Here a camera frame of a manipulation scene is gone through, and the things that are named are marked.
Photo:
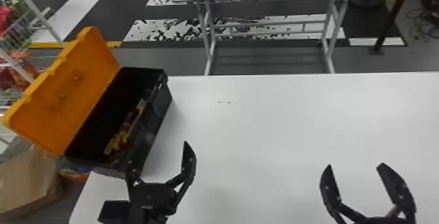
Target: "black pole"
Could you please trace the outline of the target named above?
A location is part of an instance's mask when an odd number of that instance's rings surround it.
[[[370,50],[371,54],[379,54],[381,53],[381,48],[383,46],[384,40],[387,36],[387,33],[390,30],[390,27],[392,27],[392,25],[395,22],[395,19],[398,16],[399,11],[401,10],[402,4],[405,2],[405,0],[397,0],[395,2],[395,5],[392,8],[392,11],[390,12],[389,18],[387,19],[383,31],[381,32],[380,37],[376,40],[375,45],[373,46],[373,48]]]

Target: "open toolbox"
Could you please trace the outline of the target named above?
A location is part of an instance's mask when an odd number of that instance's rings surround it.
[[[143,163],[172,101],[161,69],[119,68],[99,31],[83,29],[3,117],[53,155],[124,178]]]

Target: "black robotic claw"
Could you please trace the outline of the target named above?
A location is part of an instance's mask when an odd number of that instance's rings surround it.
[[[331,165],[326,167],[320,179],[321,196],[329,214],[338,224],[346,224],[342,215],[356,224],[416,224],[416,205],[406,182],[385,163],[380,164],[376,169],[394,204],[386,216],[366,217],[345,205],[338,191]]]
[[[104,224],[166,223],[192,184],[196,167],[197,158],[187,142],[184,142],[181,173],[163,184],[143,182],[135,168],[128,167],[129,201],[105,201],[98,221]]]

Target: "cardboard box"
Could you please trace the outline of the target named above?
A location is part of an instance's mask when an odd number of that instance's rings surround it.
[[[0,165],[0,219],[25,216],[60,198],[56,158],[37,147]]]

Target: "orange container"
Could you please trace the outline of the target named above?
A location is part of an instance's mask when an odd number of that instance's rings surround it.
[[[3,124],[63,155],[119,65],[94,27],[83,29],[3,116]]]

